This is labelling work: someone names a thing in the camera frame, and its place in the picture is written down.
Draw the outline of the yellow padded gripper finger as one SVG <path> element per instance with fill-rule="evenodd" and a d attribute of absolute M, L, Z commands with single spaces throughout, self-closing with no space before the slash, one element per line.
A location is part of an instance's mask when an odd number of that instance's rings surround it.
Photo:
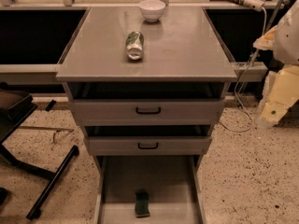
<path fill-rule="evenodd" d="M 277 73 L 270 71 L 263 86 L 256 124 L 263 128 L 277 125 L 298 101 L 299 66 L 287 64 Z"/>
<path fill-rule="evenodd" d="M 277 26 L 275 25 L 264 35 L 256 39 L 253 43 L 253 47 L 259 50 L 273 50 L 276 30 L 277 30 Z"/>

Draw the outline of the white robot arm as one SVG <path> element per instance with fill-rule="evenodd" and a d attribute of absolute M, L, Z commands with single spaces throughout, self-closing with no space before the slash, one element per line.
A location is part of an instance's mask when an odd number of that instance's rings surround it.
<path fill-rule="evenodd" d="M 256 123 L 270 128 L 299 101 L 299 0 L 276 26 L 253 43 L 253 47 L 272 50 L 274 58 L 284 64 L 277 73 L 269 73 L 259 104 Z"/>

